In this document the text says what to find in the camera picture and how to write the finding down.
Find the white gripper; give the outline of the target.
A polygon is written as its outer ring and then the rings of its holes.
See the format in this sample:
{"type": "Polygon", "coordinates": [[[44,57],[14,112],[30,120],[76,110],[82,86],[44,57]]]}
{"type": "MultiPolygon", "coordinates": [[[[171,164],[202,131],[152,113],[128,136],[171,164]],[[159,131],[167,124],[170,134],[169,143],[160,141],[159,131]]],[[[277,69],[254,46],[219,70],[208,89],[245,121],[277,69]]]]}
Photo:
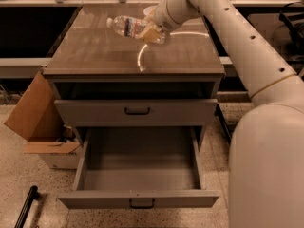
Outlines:
{"type": "Polygon", "coordinates": [[[186,0],[161,0],[156,9],[145,16],[144,20],[149,23],[138,38],[146,43],[160,44],[163,42],[162,30],[173,31],[178,29],[186,19],[186,0]]]}

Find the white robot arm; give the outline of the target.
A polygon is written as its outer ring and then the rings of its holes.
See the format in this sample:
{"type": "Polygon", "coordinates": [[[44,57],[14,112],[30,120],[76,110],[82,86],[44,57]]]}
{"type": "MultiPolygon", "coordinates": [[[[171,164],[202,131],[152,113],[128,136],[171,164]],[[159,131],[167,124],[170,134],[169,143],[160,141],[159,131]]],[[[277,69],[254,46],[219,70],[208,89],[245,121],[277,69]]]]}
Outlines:
{"type": "Polygon", "coordinates": [[[304,82],[230,0],[161,0],[165,31],[205,16],[254,109],[237,124],[229,153],[229,228],[304,228],[304,82]]]}

